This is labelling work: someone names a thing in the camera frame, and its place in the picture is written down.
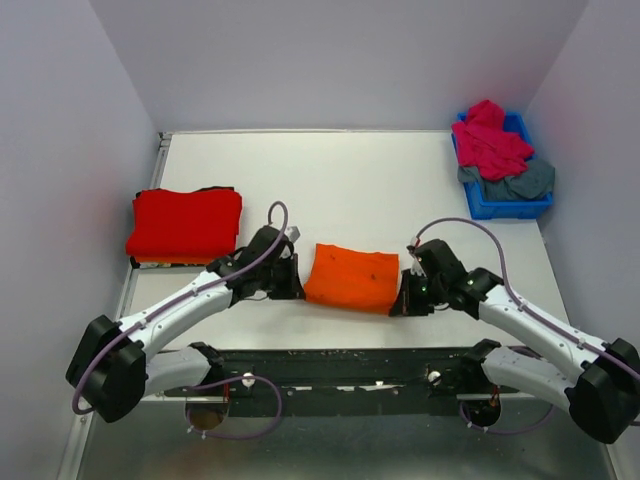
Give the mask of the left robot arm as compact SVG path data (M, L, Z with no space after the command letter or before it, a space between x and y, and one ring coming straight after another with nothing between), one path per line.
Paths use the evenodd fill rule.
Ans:
M185 287L138 313L87 326L65 374L73 387L72 410L96 412L112 423L144 397L184 388L214 393L222 380L222 357L193 342L167 345L202 320L263 292L272 300L301 299L294 244L297 227L261 227L249 244L211 262Z

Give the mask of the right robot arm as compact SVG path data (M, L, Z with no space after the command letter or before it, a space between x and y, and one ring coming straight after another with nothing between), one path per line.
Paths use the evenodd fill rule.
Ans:
M449 245L414 241L401 273L391 316L423 316L439 306L492 325L527 348L482 340L463 355L454 375L458 393L507 387L566 412L592 439L613 444L639 415L639 353L629 342L602 341L547 317L506 279L478 267L467 270Z

